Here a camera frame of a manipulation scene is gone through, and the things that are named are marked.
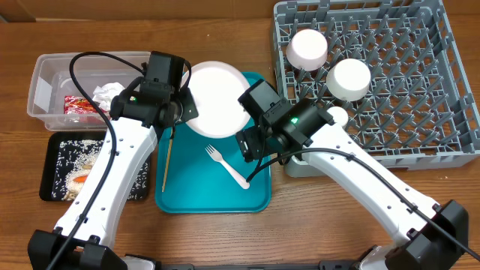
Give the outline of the orange carrot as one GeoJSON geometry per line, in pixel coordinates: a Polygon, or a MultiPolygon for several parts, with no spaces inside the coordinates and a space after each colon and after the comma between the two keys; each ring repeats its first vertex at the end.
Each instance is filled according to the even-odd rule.
{"type": "Polygon", "coordinates": [[[87,180],[88,176],[87,175],[81,175],[76,177],[73,182],[75,183],[84,183],[87,180]]]}

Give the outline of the bowl with rice and nuts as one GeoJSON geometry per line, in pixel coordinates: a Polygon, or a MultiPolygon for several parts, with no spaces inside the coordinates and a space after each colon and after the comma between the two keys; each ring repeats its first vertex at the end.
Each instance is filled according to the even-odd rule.
{"type": "Polygon", "coordinates": [[[286,58],[296,69],[318,70],[326,63],[328,43],[319,31],[305,29],[298,31],[286,48],[286,58]]]}

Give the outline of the white plastic fork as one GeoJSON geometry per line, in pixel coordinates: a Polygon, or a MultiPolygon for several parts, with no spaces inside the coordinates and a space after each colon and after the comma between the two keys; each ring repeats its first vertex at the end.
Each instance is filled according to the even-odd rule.
{"type": "Polygon", "coordinates": [[[241,188],[247,190],[250,187],[250,183],[224,160],[222,154],[215,147],[207,145],[205,150],[213,161],[220,163],[224,167],[241,188]]]}

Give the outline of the wooden chopstick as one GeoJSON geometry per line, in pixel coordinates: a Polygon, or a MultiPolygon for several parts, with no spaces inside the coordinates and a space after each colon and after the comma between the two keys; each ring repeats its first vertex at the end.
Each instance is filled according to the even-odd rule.
{"type": "Polygon", "coordinates": [[[165,163],[165,170],[163,174],[163,183],[162,183],[162,193],[165,191],[166,188],[166,183],[167,183],[167,178],[168,178],[168,171],[169,171],[169,166],[170,166],[170,157],[171,157],[171,152],[172,152],[172,147],[173,147],[173,141],[175,138],[176,134],[176,128],[172,127],[171,129],[171,134],[169,138],[169,145],[168,145],[168,150],[167,150],[167,155],[166,155],[166,163],[165,163]]]}

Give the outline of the red snack wrapper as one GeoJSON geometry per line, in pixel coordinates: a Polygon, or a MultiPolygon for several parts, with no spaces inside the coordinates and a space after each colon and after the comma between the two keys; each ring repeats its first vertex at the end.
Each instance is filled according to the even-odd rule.
{"type": "Polygon", "coordinates": [[[72,120],[89,125],[103,125],[104,120],[95,108],[84,98],[73,95],[64,97],[64,114],[74,115],[72,120]]]}

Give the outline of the white bowl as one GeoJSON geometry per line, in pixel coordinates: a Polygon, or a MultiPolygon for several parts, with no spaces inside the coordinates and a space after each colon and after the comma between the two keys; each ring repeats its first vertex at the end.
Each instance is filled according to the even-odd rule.
{"type": "Polygon", "coordinates": [[[327,74],[326,85],[331,94],[342,101],[358,101],[368,92],[371,72],[355,58],[339,61],[327,74]]]}

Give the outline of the large white plate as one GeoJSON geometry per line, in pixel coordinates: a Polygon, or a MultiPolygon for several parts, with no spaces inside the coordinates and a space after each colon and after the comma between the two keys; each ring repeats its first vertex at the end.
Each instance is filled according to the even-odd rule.
{"type": "Polygon", "coordinates": [[[239,103],[250,88],[246,77],[235,67],[221,61],[204,61],[185,72],[181,82],[187,83],[198,116],[186,122],[196,133],[213,139],[230,137],[251,119],[239,103]]]}

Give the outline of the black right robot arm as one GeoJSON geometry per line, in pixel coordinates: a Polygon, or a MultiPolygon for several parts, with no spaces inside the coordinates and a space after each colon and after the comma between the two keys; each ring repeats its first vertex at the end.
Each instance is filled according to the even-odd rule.
{"type": "Polygon", "coordinates": [[[317,103],[291,104],[263,79],[238,99],[255,121],[235,138],[254,175],[297,157],[335,180],[382,225],[392,244],[374,246],[351,269],[450,269],[468,247],[469,215],[454,200],[440,205],[364,151],[317,103]]]}

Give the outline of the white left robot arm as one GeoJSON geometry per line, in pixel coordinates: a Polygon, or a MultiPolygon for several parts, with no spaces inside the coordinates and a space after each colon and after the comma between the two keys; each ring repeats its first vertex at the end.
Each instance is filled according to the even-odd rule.
{"type": "Polygon", "coordinates": [[[86,182],[53,231],[35,230],[28,243],[33,269],[160,269],[161,263],[114,250],[119,219],[133,183],[162,133],[199,113],[184,58],[151,52],[140,76],[100,114],[107,132],[86,182]]]}

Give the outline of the frosted white cup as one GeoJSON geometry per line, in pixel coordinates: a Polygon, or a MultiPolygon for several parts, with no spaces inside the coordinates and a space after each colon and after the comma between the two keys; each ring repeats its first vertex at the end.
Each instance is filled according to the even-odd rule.
{"type": "Polygon", "coordinates": [[[342,128],[345,128],[349,121],[349,115],[347,111],[340,107],[340,106],[331,106],[327,109],[327,113],[329,113],[335,123],[339,124],[342,128]]]}

